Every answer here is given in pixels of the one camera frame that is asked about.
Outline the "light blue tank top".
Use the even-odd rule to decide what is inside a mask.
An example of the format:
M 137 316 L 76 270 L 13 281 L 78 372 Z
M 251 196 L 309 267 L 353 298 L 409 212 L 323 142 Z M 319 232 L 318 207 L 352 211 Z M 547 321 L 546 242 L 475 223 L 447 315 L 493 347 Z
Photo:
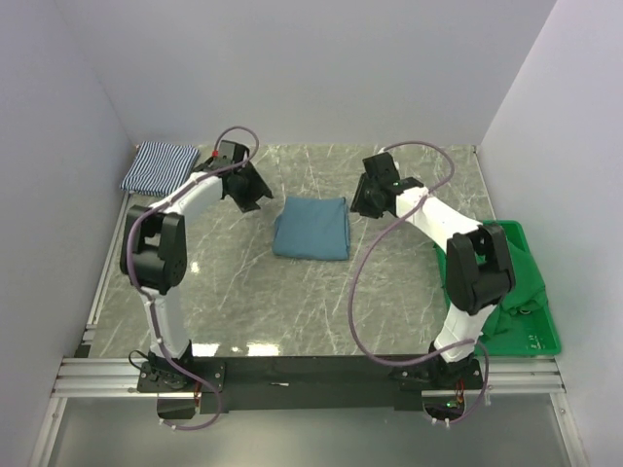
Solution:
M 275 219 L 276 256 L 313 261 L 349 259 L 350 228 L 345 198 L 287 197 Z

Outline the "blue white striped tank top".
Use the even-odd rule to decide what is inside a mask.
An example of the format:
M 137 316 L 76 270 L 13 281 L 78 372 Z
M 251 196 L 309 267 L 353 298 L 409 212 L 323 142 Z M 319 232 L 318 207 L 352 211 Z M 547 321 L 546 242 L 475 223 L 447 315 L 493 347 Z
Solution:
M 144 141 L 120 184 L 127 193 L 165 198 L 188 179 L 201 152 L 192 145 Z

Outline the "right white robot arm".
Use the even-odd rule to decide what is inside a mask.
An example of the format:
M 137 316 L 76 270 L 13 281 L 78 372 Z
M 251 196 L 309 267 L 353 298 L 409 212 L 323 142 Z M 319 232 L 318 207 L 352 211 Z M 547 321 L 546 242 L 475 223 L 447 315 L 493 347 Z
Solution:
M 421 181 L 402 178 L 388 152 L 363 160 L 350 210 L 379 219 L 385 213 L 430 238 L 445 254 L 445 290 L 450 306 L 429 353 L 410 366 L 432 359 L 427 376 L 448 388 L 461 376 L 460 362 L 473 354 L 495 307 L 514 289 L 515 272 L 504 229 L 454 210 Z

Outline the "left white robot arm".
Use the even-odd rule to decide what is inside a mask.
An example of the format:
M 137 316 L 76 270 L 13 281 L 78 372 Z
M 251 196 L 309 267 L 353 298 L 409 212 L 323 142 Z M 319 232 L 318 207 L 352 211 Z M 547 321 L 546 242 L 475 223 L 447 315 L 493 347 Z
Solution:
M 128 211 L 120 268 L 147 315 L 150 369 L 171 390 L 188 388 L 196 375 L 179 290 L 188 264 L 187 223 L 225 198 L 246 213 L 258 210 L 261 198 L 273 196 L 252 163 L 258 149 L 221 138 L 179 188 L 149 206 L 135 205 Z

